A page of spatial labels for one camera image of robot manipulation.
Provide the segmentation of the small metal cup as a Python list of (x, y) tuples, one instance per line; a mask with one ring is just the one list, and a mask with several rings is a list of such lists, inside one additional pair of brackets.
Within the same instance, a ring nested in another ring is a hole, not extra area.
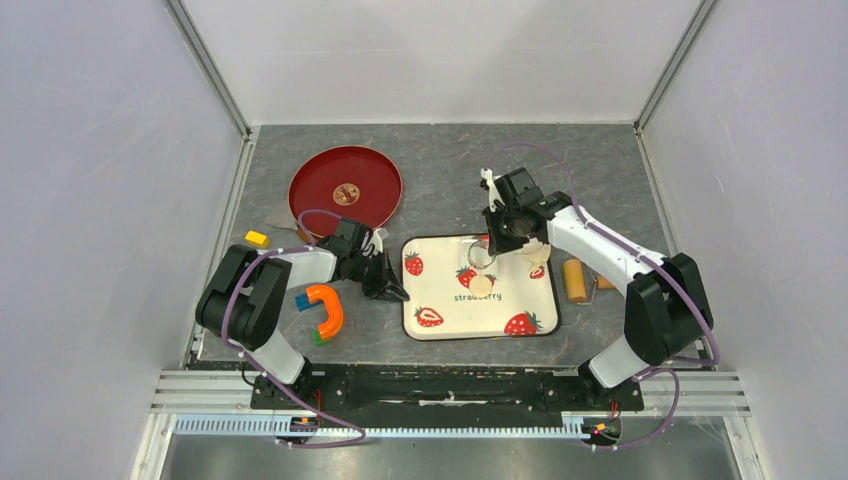
[(474, 269), (485, 270), (495, 263), (496, 258), (489, 253), (489, 241), (478, 239), (472, 242), (467, 252), (467, 262)]

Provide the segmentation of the dough trimmings scrap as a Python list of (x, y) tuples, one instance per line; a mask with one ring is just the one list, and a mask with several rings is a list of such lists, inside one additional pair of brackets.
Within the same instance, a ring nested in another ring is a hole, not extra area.
[(530, 269), (535, 269), (548, 262), (551, 250), (552, 248), (549, 244), (542, 243), (537, 239), (531, 239), (519, 250), (519, 254), (530, 263)]

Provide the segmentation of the white strawberry enamel tray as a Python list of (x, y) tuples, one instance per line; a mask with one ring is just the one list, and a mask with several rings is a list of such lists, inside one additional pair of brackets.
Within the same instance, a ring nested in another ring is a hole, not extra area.
[[(530, 269), (519, 250), (499, 255), (485, 270), (467, 262), (484, 234), (415, 237), (402, 249), (405, 333), (418, 341), (545, 336), (561, 325), (550, 262)], [(494, 275), (491, 295), (475, 297), (468, 282)]]

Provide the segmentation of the wooden dough roller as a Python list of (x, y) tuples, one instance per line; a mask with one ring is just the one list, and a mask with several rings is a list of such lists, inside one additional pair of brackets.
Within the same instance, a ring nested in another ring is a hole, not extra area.
[(608, 279), (589, 272), (576, 258), (564, 261), (563, 272), (567, 299), (577, 305), (591, 304), (598, 290), (615, 289)]

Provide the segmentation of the round red lacquer tray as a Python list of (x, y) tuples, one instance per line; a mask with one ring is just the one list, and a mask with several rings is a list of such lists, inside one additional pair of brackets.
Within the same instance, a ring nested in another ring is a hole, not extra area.
[(335, 231), (333, 214), (372, 229), (384, 226), (398, 209), (403, 189), (398, 167), (385, 154), (364, 146), (338, 146), (299, 167), (289, 185), (288, 205), (296, 218), (314, 210), (302, 221), (321, 237)]

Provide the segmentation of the small dough ball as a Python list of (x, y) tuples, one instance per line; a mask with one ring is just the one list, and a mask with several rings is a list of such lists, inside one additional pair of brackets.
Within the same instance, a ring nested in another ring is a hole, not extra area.
[(475, 297), (486, 297), (492, 294), (496, 277), (494, 275), (477, 275), (468, 282), (468, 289)]

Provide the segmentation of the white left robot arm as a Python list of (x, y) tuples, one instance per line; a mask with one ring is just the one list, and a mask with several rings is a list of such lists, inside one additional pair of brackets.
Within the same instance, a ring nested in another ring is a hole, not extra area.
[(278, 331), (288, 290), (340, 280), (359, 283), (371, 300), (404, 302), (409, 294), (395, 274), (382, 238), (365, 224), (338, 221), (315, 246), (257, 250), (230, 246), (195, 307), (195, 322), (242, 352), (277, 380), (276, 396), (291, 408), (307, 405), (312, 379), (308, 360)]

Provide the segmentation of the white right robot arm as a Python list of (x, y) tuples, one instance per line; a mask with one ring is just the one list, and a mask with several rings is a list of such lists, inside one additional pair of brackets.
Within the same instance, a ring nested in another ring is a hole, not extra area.
[(622, 334), (579, 369), (577, 392), (602, 408), (618, 386), (642, 377), (699, 339), (713, 345), (714, 321), (697, 263), (667, 256), (610, 230), (567, 194), (544, 194), (524, 168), (504, 175), (480, 172), (488, 195), (483, 210), (492, 257), (532, 241), (562, 250), (606, 278), (625, 299)]

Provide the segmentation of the orange horseshoe magnet toy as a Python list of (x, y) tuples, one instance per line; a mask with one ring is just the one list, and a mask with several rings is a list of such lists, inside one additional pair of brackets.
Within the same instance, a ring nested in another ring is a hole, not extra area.
[(327, 284), (315, 284), (305, 288), (305, 292), (295, 297), (296, 308), (303, 312), (316, 306), (322, 306), (326, 312), (325, 320), (313, 331), (313, 339), (322, 345), (335, 338), (345, 323), (344, 309), (334, 288)]

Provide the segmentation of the small yellow block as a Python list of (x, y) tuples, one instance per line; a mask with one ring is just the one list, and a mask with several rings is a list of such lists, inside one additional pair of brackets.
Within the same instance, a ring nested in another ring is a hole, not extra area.
[(250, 230), (244, 235), (244, 240), (255, 247), (260, 249), (267, 249), (271, 243), (270, 237), (264, 233)]

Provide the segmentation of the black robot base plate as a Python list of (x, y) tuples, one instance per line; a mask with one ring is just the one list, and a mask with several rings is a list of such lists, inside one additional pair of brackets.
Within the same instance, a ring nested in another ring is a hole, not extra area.
[(254, 410), (300, 401), (360, 427), (553, 427), (565, 412), (639, 412), (640, 387), (590, 386), (584, 369), (552, 367), (310, 364), (289, 399), (256, 378)]

